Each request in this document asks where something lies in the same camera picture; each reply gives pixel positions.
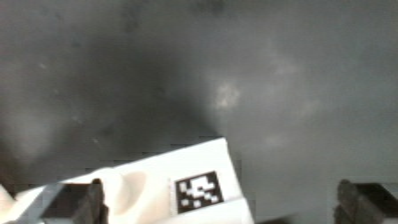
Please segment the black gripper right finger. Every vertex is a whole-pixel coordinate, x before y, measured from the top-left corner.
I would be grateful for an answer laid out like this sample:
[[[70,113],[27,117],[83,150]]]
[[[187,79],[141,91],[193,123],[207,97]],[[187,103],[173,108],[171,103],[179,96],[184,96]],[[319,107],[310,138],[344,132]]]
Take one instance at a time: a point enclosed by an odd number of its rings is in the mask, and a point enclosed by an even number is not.
[[[398,224],[398,183],[340,182],[335,224]]]

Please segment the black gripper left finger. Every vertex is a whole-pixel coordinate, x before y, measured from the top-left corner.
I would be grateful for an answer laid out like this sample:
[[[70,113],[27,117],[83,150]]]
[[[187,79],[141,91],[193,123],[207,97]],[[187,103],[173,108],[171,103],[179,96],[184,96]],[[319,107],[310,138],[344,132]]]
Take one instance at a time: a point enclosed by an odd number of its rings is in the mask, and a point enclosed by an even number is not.
[[[104,183],[65,183],[42,214],[45,224],[109,224]]]

